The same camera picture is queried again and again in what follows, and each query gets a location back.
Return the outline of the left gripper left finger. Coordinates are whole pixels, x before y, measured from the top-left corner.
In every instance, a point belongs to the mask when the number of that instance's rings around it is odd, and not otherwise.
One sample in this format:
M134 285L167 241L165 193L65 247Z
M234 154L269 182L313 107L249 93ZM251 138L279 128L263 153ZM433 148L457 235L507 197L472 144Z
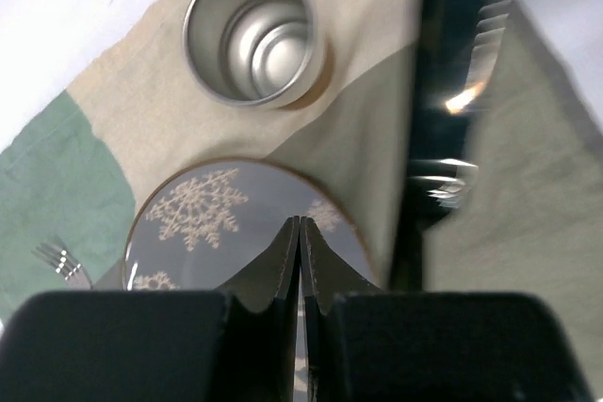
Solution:
M216 401L293 399L300 226L299 217L289 217L268 247L219 287L231 302Z

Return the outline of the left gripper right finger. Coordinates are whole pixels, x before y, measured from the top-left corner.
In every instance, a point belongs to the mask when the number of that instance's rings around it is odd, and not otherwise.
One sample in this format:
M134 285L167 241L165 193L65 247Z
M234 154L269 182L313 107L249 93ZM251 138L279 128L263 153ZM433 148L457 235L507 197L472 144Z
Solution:
M310 217L301 218L300 257L308 399L348 401L349 360L335 305L344 296L380 289L331 249Z

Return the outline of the grey reindeer plate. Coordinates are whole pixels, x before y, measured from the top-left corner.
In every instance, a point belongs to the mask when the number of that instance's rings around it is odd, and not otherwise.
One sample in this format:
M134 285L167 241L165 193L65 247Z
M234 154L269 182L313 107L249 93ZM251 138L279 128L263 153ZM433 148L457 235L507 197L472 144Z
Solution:
M364 239L325 190L282 166L227 158L173 175L142 205L126 240L122 285L213 289L266 249L293 216L312 218L331 249L377 280Z

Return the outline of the green handled fork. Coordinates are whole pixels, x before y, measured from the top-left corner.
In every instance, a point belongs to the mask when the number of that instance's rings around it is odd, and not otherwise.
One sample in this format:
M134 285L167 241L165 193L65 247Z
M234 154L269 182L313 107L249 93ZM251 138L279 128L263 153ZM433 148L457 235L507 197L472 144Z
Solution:
M91 290L93 282L87 269L58 237L37 245L31 253L63 279L70 289Z

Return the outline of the green beige cloth placemat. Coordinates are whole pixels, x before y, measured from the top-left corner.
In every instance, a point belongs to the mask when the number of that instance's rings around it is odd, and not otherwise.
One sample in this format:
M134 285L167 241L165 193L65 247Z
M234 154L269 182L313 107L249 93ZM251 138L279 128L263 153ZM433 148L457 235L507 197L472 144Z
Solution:
M59 286L32 256L57 236L91 276L120 282L131 227L173 175L218 159L290 169L325 190L364 239L377 281L402 190L416 0L318 0L326 78L292 107L213 103L187 73L187 0L159 0L1 155L1 317ZM468 205L427 234L432 290L542 297L571 329L602 325L602 168L571 123L564 72L514 13L489 112L469 153Z

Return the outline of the metal cup with cork base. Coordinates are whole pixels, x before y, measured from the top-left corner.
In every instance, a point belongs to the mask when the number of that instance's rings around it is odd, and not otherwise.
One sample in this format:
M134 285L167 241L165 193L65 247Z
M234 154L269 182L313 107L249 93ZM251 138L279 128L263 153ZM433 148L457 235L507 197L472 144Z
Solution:
M314 0L190 0L182 43L197 84L234 107L295 103L328 58Z

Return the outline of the black table knife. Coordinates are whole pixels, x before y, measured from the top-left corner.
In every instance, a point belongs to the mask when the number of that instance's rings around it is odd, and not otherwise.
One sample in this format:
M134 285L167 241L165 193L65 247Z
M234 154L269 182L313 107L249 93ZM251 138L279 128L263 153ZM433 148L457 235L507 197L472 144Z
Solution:
M422 0L405 184L387 287L424 287L424 232L458 210L479 167L467 155L486 109L512 0Z

